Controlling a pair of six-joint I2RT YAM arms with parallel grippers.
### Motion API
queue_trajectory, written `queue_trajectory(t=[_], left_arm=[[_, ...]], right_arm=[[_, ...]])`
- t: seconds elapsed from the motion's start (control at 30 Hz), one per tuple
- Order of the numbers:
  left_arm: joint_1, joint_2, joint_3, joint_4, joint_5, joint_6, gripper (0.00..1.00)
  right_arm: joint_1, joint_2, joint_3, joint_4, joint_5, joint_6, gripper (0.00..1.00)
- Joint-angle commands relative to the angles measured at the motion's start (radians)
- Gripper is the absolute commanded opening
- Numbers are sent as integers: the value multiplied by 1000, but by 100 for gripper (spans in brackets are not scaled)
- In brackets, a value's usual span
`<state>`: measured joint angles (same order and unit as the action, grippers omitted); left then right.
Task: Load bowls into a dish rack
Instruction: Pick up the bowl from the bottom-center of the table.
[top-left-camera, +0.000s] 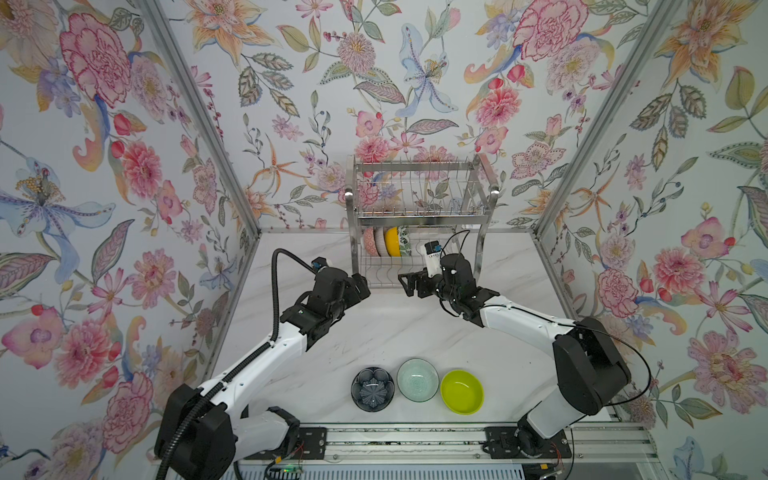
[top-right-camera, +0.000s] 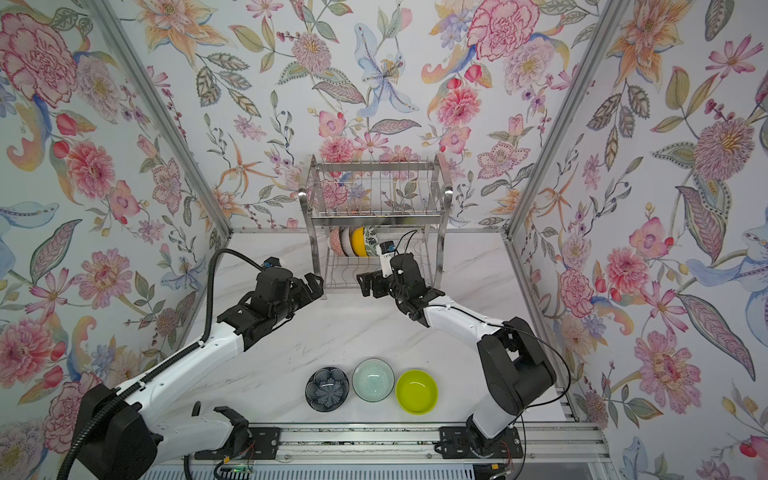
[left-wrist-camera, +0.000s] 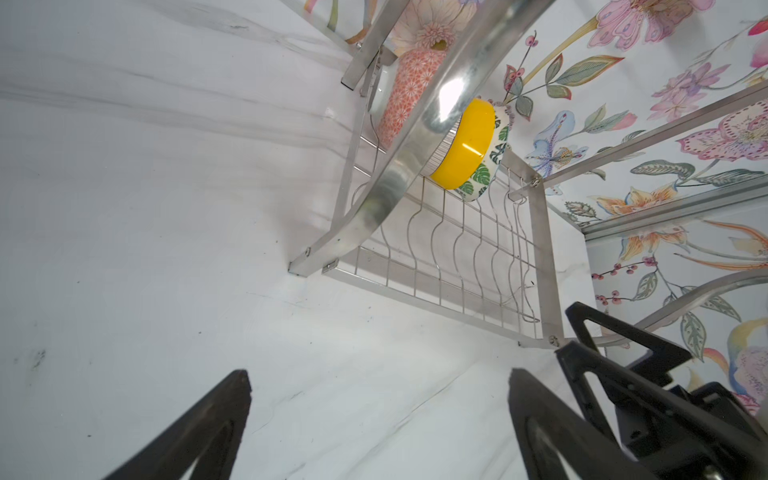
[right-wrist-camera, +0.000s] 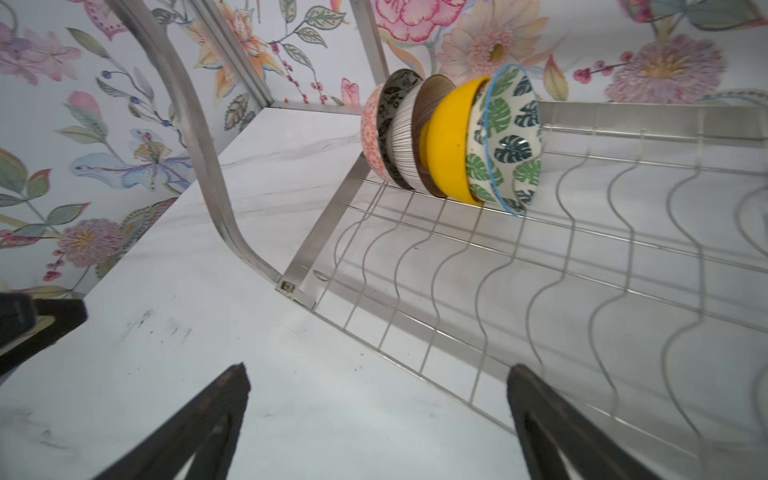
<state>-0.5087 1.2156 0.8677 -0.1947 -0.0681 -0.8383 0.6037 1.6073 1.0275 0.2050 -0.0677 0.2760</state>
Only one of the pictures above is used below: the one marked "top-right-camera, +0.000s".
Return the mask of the pale celadon bowl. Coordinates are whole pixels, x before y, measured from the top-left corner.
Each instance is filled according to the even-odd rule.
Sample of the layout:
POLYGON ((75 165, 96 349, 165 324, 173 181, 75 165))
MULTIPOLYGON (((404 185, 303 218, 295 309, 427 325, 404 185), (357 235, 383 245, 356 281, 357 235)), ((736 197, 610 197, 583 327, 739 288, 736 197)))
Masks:
POLYGON ((378 358, 362 361, 354 370, 352 386, 363 401, 377 403, 394 389, 395 375, 388 363, 378 358))

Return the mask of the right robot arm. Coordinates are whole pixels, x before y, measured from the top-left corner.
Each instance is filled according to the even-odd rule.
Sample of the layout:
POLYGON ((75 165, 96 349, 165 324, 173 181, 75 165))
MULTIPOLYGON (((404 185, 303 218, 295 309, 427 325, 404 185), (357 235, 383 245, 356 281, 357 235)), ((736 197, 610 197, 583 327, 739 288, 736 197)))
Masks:
POLYGON ((411 320, 477 351, 488 394, 467 419, 466 428, 475 449, 489 448, 557 382, 545 353, 549 344, 520 317, 505 322, 487 317, 429 286, 410 253, 387 253, 380 264, 380 270, 356 276, 363 296, 389 296, 411 320))

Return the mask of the green leaf pattern bowl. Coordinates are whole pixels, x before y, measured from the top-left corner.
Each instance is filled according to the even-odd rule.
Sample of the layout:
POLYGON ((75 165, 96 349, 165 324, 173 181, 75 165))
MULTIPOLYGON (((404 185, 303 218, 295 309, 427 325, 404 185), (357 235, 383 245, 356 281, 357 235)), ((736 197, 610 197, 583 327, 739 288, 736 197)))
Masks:
POLYGON ((368 257, 377 257, 380 255, 378 248, 378 234, 374 226, 365 226, 363 228, 363 240, 365 252, 368 257))

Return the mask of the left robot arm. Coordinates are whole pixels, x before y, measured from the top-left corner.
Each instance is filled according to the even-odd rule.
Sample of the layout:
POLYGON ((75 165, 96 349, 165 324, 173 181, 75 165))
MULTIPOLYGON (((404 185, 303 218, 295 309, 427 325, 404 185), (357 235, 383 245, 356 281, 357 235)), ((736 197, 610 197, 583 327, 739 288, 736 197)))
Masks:
POLYGON ((279 266, 262 270, 254 290, 219 315, 206 308, 200 339, 135 379, 98 385, 82 398, 70 450, 58 471, 81 463, 99 479, 138 479, 152 466, 202 451, 238 456, 254 441, 248 420, 231 407, 170 417, 169 407, 219 366, 290 321, 324 294, 321 277, 298 278, 279 266))

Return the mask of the yellow bowl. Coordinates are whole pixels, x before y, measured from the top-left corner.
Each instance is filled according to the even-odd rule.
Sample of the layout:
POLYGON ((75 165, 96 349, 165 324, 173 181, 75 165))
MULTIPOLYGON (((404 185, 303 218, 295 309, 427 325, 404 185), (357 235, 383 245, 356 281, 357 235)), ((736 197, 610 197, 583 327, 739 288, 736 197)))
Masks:
POLYGON ((350 234, 350 243, 355 256, 362 258, 368 256, 365 241, 365 229, 363 227, 358 227, 352 230, 350 234))

